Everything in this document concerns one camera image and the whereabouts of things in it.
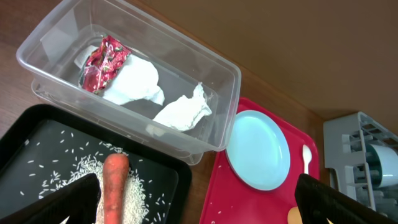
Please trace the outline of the orange carrot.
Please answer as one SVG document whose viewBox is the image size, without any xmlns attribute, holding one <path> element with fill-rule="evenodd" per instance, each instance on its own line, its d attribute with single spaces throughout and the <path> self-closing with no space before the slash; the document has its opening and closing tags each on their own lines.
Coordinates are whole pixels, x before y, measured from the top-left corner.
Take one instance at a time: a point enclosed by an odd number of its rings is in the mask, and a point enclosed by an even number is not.
<svg viewBox="0 0 398 224">
<path fill-rule="evenodd" d="M 129 170 L 129 159 L 124 154 L 110 154 L 103 166 L 104 223 L 122 221 L 124 187 Z"/>
</svg>

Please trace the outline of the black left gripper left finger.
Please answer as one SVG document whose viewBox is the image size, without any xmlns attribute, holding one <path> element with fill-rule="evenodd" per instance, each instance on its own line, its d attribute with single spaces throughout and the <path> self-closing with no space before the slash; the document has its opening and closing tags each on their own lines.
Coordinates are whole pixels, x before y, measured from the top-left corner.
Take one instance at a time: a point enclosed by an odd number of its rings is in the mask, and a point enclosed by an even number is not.
<svg viewBox="0 0 398 224">
<path fill-rule="evenodd" d="M 10 224 L 95 223 L 100 182 L 87 174 L 58 191 L 1 219 Z"/>
</svg>

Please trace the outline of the light blue bowl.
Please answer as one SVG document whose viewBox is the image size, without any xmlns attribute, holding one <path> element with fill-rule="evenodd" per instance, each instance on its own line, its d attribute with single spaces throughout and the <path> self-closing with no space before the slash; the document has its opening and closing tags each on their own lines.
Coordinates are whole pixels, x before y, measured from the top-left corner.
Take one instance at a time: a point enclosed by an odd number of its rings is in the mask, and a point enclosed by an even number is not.
<svg viewBox="0 0 398 224">
<path fill-rule="evenodd" d="M 366 145 L 366 162 L 371 171 L 375 188 L 397 185 L 397 153 L 395 150 L 375 144 Z"/>
</svg>

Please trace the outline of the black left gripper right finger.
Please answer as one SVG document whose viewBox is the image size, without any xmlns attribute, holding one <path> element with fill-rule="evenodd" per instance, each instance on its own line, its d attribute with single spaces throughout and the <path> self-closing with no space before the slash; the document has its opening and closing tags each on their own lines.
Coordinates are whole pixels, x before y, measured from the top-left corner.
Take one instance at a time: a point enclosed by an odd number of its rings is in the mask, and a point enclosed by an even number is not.
<svg viewBox="0 0 398 224">
<path fill-rule="evenodd" d="M 295 200 L 303 224 L 397 224 L 308 174 L 299 175 Z"/>
</svg>

